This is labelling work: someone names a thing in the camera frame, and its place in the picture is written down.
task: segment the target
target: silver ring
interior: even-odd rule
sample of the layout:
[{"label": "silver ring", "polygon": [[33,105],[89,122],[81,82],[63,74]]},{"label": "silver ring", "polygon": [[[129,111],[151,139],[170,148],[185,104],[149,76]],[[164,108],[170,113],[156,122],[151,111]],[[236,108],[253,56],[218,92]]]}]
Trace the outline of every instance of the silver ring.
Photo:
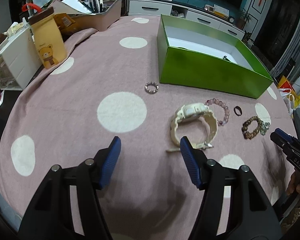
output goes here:
[{"label": "silver ring", "polygon": [[[150,90],[148,88],[148,86],[154,86],[155,87],[155,90]],[[159,89],[159,86],[157,83],[154,83],[154,82],[148,82],[146,85],[145,85],[145,91],[149,94],[155,94],[156,92],[158,92],[158,89]]]}]

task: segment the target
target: dark doorway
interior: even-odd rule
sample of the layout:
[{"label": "dark doorway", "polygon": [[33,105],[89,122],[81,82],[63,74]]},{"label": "dark doorway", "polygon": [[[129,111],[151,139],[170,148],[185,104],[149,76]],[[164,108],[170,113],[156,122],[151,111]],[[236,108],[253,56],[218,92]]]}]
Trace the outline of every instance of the dark doorway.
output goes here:
[{"label": "dark doorway", "polygon": [[254,45],[275,66],[289,45],[300,19],[299,0],[272,0]]}]

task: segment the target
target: pink beaded bracelet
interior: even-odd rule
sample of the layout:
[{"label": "pink beaded bracelet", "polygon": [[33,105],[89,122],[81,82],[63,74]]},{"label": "pink beaded bracelet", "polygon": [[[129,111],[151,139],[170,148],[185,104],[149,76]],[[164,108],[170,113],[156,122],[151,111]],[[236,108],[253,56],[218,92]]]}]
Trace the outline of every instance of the pink beaded bracelet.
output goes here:
[{"label": "pink beaded bracelet", "polygon": [[207,102],[205,103],[206,106],[210,106],[212,104],[221,106],[225,110],[225,117],[223,118],[223,121],[218,121],[219,126],[224,126],[229,121],[230,112],[228,106],[226,106],[226,104],[223,103],[222,101],[215,98],[207,100]]}]

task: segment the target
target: potted plant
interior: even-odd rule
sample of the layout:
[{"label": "potted plant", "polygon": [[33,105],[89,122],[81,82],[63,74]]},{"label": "potted plant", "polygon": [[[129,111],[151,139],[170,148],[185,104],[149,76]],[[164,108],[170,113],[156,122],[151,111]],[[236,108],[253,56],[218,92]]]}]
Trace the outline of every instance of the potted plant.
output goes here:
[{"label": "potted plant", "polygon": [[242,30],[246,22],[249,23],[250,21],[251,15],[244,8],[240,9],[240,18],[237,20],[236,26]]}]

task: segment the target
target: red handle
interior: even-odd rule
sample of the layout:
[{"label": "red handle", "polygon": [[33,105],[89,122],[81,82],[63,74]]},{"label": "red handle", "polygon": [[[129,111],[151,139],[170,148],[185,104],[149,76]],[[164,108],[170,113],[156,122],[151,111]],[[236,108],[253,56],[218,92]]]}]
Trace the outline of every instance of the red handle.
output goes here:
[{"label": "red handle", "polygon": [[29,10],[29,9],[27,8],[27,5],[30,6],[29,9],[35,9],[35,10],[37,10],[38,12],[42,12],[42,9],[41,9],[39,6],[37,6],[36,4],[34,4],[34,3],[26,3],[26,4],[22,7],[22,11],[23,11],[23,12],[26,12],[27,10]]}]

